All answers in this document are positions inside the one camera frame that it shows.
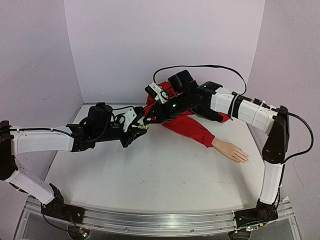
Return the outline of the clear nail polish bottle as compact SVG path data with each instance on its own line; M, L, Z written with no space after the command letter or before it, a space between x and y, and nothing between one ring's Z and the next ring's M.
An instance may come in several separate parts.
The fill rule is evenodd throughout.
M146 131L149 129L147 125L140 125L138 128Z

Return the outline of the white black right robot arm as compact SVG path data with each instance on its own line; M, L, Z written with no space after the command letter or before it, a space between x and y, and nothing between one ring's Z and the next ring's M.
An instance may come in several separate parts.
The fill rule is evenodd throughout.
M194 80L151 83L144 122L159 123L208 148L216 148L233 160L245 157L234 145L219 141L201 123L191 118L225 123L232 118L242 121L266 136L262 150L264 174L257 209L269 210L279 197L285 155L288 149L287 109L274 108L259 99L251 99L214 82L198 85Z

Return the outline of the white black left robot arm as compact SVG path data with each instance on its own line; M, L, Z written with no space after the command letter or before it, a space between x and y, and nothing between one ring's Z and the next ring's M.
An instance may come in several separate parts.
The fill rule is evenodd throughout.
M84 124L26 128L11 126L3 120L0 123L0 179L48 205L49 212L61 219L67 215L68 208L59 189L28 172L16 156L45 151L84 152L94 149L97 143L109 141L120 141L126 148L147 131L147 126L138 123L111 123L92 135Z

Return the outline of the mannequin hand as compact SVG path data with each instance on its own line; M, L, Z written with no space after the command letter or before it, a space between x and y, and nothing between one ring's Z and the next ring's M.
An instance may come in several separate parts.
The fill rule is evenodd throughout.
M230 142L225 142L215 138L212 141L212 147L220 154L234 162L247 163L249 161L249 156L241 148Z

